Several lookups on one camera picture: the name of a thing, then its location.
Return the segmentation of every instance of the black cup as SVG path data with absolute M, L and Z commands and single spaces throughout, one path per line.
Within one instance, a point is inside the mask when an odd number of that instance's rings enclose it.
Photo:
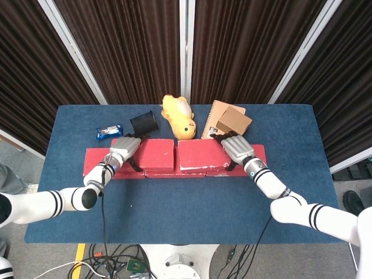
M 134 134 L 139 136 L 158 129 L 158 124 L 151 110 L 148 113 L 132 118 L 130 123 L 132 123 Z

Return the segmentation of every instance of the brown curtain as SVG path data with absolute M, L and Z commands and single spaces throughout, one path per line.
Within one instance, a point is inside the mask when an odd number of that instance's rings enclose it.
M 267 103 L 325 0 L 197 0 L 192 103 Z
M 0 1 L 0 128 L 45 154 L 60 105 L 97 104 L 37 0 Z
M 313 105 L 330 166 L 372 146 L 372 1 L 341 3 L 278 102 Z
M 180 94 L 178 0 L 55 0 L 109 103 Z

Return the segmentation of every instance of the notebook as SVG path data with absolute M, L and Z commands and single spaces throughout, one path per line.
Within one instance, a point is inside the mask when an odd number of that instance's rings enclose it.
M 245 108 L 241 108 L 239 106 L 230 105 L 229 103 L 224 103 L 221 101 L 214 100 L 212 104 L 212 108 L 210 109 L 207 122 L 205 123 L 204 131 L 202 134 L 202 138 L 212 138 L 210 135 L 217 134 L 222 135 L 224 134 L 223 131 L 217 128 L 217 122 L 223 115 L 223 113 L 227 110 L 229 106 L 232 106 L 237 111 L 245 114 Z

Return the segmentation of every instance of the rubber duck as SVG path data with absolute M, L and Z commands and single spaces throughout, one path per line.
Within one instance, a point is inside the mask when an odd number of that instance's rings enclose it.
M 178 98 L 165 95 L 163 98 L 162 116 L 168 120 L 176 139 L 191 140 L 196 133 L 194 114 L 185 97 Z

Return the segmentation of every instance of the blue tablecloth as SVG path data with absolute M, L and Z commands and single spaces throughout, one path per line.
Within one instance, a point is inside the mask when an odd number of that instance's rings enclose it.
M 309 203 L 337 207 L 334 186 L 313 109 L 309 105 L 242 105 L 253 123 L 245 134 L 264 144 L 269 168 Z M 39 191 L 83 186 L 85 150 L 109 147 L 97 127 L 120 123 L 152 110 L 159 131 L 173 138 L 158 105 L 61 106 L 46 153 Z M 200 138 L 210 105 L 194 105 Z M 141 244 L 255 243 L 270 216 L 270 200 L 248 177 L 112 180 L 105 194 L 108 242 Z M 89 212 L 28 225 L 26 242 L 103 242 L 100 201 Z M 269 224 L 262 243 L 338 242 L 307 227 Z

